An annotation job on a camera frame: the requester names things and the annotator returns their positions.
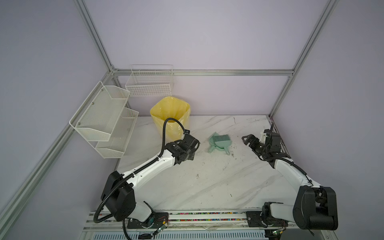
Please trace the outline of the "green hand brush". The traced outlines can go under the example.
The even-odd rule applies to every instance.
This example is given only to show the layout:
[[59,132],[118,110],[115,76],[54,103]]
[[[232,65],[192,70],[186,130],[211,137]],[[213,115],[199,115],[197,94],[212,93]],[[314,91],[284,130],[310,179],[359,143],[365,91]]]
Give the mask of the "green hand brush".
[[224,149],[227,155],[230,155],[229,147],[232,144],[229,135],[217,135],[214,136],[214,142],[217,147]]

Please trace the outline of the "green plastic dustpan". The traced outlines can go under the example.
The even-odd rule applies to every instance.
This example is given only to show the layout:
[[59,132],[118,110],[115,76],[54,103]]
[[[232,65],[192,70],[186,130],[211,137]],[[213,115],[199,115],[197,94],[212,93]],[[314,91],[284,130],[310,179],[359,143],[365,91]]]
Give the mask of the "green plastic dustpan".
[[230,155],[229,147],[232,145],[232,140],[229,135],[219,135],[217,133],[213,133],[213,135],[209,138],[209,143],[209,153],[212,153],[214,150],[218,150],[224,151],[227,155]]

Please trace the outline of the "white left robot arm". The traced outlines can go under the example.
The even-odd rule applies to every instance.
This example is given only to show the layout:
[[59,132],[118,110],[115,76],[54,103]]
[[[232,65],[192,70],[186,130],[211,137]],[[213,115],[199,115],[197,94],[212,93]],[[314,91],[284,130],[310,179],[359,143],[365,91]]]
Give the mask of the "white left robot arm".
[[104,186],[93,222],[98,224],[110,218],[117,222],[130,219],[144,228],[151,227],[157,213],[147,202],[140,202],[135,194],[162,171],[186,160],[192,161],[199,146],[200,142],[187,133],[183,139],[165,144],[159,154],[137,168],[122,174],[112,172]]

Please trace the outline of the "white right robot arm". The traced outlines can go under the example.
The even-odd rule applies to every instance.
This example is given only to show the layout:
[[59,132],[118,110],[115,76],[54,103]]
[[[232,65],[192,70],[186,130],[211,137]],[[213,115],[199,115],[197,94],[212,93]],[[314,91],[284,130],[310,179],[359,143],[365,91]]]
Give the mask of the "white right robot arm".
[[265,130],[261,138],[254,135],[242,137],[261,161],[277,170],[296,192],[293,205],[278,202],[265,202],[258,217],[247,212],[248,221],[256,220],[259,226],[268,228],[279,224],[295,223],[302,230],[328,230],[338,228],[336,192],[314,181],[289,154],[282,151],[282,138],[272,130]]

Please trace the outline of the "yellow lined trash bin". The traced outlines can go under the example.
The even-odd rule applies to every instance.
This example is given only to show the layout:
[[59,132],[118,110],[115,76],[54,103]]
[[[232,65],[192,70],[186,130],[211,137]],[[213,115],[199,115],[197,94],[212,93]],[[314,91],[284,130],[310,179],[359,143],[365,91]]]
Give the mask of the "yellow lined trash bin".
[[[187,102],[175,98],[165,97],[155,104],[151,110],[151,117],[162,135],[163,125],[166,119],[173,118],[178,120],[183,127],[189,130],[191,106]],[[178,123],[170,120],[166,124],[166,141],[173,142],[179,140],[183,134],[183,130]]]

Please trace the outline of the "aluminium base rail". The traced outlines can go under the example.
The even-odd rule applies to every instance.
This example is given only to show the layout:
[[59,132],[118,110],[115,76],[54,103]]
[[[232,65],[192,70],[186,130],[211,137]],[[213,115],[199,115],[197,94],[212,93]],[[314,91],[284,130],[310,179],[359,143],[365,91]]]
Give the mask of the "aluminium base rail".
[[297,224],[274,220],[266,227],[261,210],[161,211],[146,225],[127,219],[96,224],[90,213],[81,240],[336,240],[333,231],[301,230]]

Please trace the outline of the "white mesh wall shelf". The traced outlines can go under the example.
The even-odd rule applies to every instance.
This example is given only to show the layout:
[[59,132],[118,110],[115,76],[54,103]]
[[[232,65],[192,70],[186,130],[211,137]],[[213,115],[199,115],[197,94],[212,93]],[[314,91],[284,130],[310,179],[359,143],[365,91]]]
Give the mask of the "white mesh wall shelf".
[[102,82],[71,118],[70,126],[104,159],[125,155],[139,112],[128,108],[130,92]]

